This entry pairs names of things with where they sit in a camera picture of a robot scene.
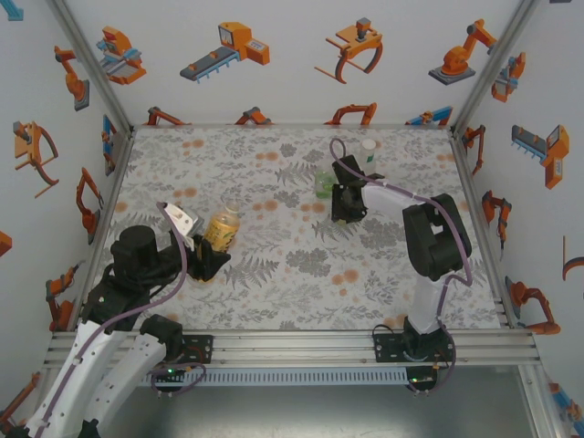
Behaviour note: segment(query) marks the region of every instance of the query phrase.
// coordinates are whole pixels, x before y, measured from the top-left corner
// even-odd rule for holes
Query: orange spots
[[[340,274],[336,274],[335,276],[332,277],[331,281],[333,285],[338,286],[343,284],[345,278]]]
[[[125,212],[126,210],[128,210],[128,205],[124,202],[121,203],[116,203],[116,213],[122,213]]]
[[[266,203],[264,204],[264,207],[266,208],[266,210],[268,212],[273,212],[277,208],[277,201],[270,199],[269,201],[266,201]]]
[[[314,213],[324,213],[325,211],[325,204],[323,203],[313,203],[312,204],[312,211]]]
[[[385,318],[383,320],[383,324],[385,324],[390,329],[395,329],[395,319],[393,318]]]
[[[359,278],[359,271],[356,269],[347,269],[345,271],[345,279],[347,283],[355,283]]]
[[[397,317],[395,317],[395,325],[398,329],[403,329],[403,321],[405,320],[406,314],[401,313]]]
[[[184,190],[184,195],[187,198],[194,198],[197,195],[197,189],[195,189],[194,187],[189,187]]]

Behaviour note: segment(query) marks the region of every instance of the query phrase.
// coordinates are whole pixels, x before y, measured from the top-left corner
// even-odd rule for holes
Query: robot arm
[[[116,275],[110,276],[109,266],[89,293],[65,365],[41,407],[25,427],[14,428],[10,438],[99,436],[97,433],[108,427],[144,375],[156,363],[174,360],[182,352],[182,326],[155,315],[142,324],[134,348],[102,379],[113,354],[133,328],[139,310],[150,303],[151,287],[166,286],[169,277],[176,278],[181,269],[194,278],[209,279],[231,258],[214,252],[208,242],[194,234],[201,220],[172,204],[166,204],[164,212],[173,223],[171,246],[159,253],[154,232],[143,225],[120,234],[120,240],[111,247]],[[180,248],[191,240],[196,245],[194,250]],[[147,276],[149,273],[159,277]]]
[[[375,210],[403,224],[408,256],[417,273],[412,311],[404,323],[404,352],[413,360],[433,354],[447,337],[440,314],[448,278],[464,265],[456,237],[462,242],[465,257],[472,251],[453,198],[443,193],[426,203],[419,202],[406,191],[388,190],[389,184],[378,174],[366,182],[360,178],[363,173],[352,155],[334,162],[333,170],[339,180],[333,185],[334,222],[358,222],[369,210]],[[448,214],[458,236],[435,205]]]

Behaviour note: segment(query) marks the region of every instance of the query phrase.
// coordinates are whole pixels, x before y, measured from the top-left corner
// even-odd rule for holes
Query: clear plastic container
[[[375,140],[365,139],[361,142],[359,151],[357,152],[357,164],[365,173],[365,175],[371,175],[375,173],[375,147],[377,144]]]
[[[332,170],[318,168],[314,175],[314,192],[319,199],[332,197],[332,186],[337,183],[337,177]]]
[[[227,203],[225,208],[211,217],[204,238],[214,251],[226,253],[239,230],[239,205]]]

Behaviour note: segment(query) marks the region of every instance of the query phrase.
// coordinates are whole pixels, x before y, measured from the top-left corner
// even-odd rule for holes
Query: patterned table surface
[[[379,213],[357,224],[333,224],[330,200],[314,194],[315,170],[332,163],[333,136],[346,142],[349,153],[361,140],[374,139],[377,172],[419,194],[449,193],[456,200],[473,246],[474,284],[453,282],[444,319],[451,328],[498,328],[445,130],[140,129],[99,272],[128,226],[146,224],[156,232],[159,249],[169,244],[157,201],[192,208],[206,225],[224,202],[236,200],[242,224],[231,261],[208,284],[188,278],[155,313],[186,329],[370,329],[382,322],[399,327],[414,284],[402,225]]]

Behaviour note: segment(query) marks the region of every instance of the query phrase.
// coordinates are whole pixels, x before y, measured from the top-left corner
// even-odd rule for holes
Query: orange robot arm drawing
[[[262,114],[258,107],[253,107],[244,114],[235,123],[236,125],[245,125],[248,121],[252,121],[255,125],[273,125],[272,120]]]
[[[444,85],[450,85],[459,80],[470,78],[475,74],[475,71],[468,67],[468,59],[475,50],[477,41],[480,41],[488,47],[488,52],[491,53],[495,47],[496,39],[489,34],[484,28],[485,21],[483,19],[476,20],[469,27],[466,28],[468,37],[462,46],[453,47],[444,56],[444,63],[438,68],[434,68],[428,74],[434,79],[442,82]]]
[[[526,304],[529,299],[533,298],[539,301],[541,309],[546,317],[546,321],[526,326],[526,329],[531,329],[538,335],[555,335],[561,331],[561,327],[556,323],[554,315],[551,312],[549,301],[541,290],[534,287],[527,287],[521,281],[513,283],[508,276],[505,278],[505,284],[509,296],[511,297],[513,310],[517,318],[521,317],[521,306]]]
[[[570,258],[566,261],[566,237],[563,236],[562,238],[562,279],[566,281],[566,276],[568,275],[568,271],[574,267],[584,266],[584,257],[574,257]]]
[[[0,257],[12,248],[12,237],[0,231]]]
[[[190,125],[191,123],[184,123],[176,117],[171,116],[168,112],[162,111],[158,107],[151,107],[148,109],[148,121],[144,123],[147,126],[156,126],[160,119],[166,120],[173,125]]]
[[[67,72],[65,83],[69,93],[73,95],[75,111],[79,111],[89,106],[89,81],[80,80],[73,67],[70,66],[69,61],[76,58],[73,50],[61,50],[58,46],[55,46],[55,59],[61,63]]]
[[[52,162],[58,157],[57,147],[55,146],[53,139],[51,139],[50,135],[48,135],[48,132],[33,121],[27,123],[26,125],[23,125],[20,123],[20,121],[16,121],[13,125],[13,132],[16,136],[15,158],[20,158],[23,155],[26,155],[26,160],[18,164],[15,169],[18,171],[26,165],[30,164],[38,172],[43,181],[47,183],[47,187],[35,195],[35,198],[37,198],[58,183],[58,180],[53,180],[50,178],[43,168],[43,166]],[[53,153],[53,156],[45,161],[43,161],[40,155],[41,137],[45,138],[48,143],[48,147]]]
[[[340,125],[340,120],[345,114],[350,112],[362,112],[363,117],[361,119],[361,125],[369,125],[371,119],[375,115],[375,111],[377,110],[377,103],[373,102],[370,105],[348,105],[347,107],[342,107],[337,109],[335,115],[332,117],[332,120],[329,120],[325,123],[325,125]]]
[[[383,54],[383,43],[381,42],[383,35],[371,27],[371,21],[367,18],[362,18],[357,21],[355,26],[346,27],[337,32],[336,35],[338,38],[345,41],[346,44],[339,44],[333,39],[327,38],[328,43],[339,49],[339,62],[335,68],[335,74],[328,73],[325,69],[320,67],[315,67],[315,69],[330,78],[336,79],[341,84],[347,83],[342,77],[343,68],[346,64],[358,68],[363,73],[371,73],[380,62],[381,55]],[[374,49],[375,53],[366,67],[362,67],[351,61],[359,53],[368,49]]]
[[[93,178],[91,178],[91,175],[89,175],[87,169],[82,167],[81,179],[79,180],[79,184],[77,186],[75,200],[77,207],[81,212],[81,222],[83,223],[83,227],[88,231],[88,244],[91,245],[93,243],[93,239],[95,238],[95,233],[98,229],[100,210],[92,213],[91,210],[89,210],[89,208],[83,204],[83,189],[85,189],[85,184],[89,186],[89,189],[91,189],[91,191],[98,198],[99,209],[103,208],[103,198],[101,197],[101,193],[99,193],[98,187],[93,182]]]
[[[478,156],[476,158],[476,165],[473,169],[473,176],[476,175],[478,171],[483,167],[483,148],[485,146],[485,125],[479,126],[476,130],[471,128],[466,128],[466,132],[463,136],[464,150],[468,153],[469,149],[472,149],[475,145],[475,138],[478,137]]]

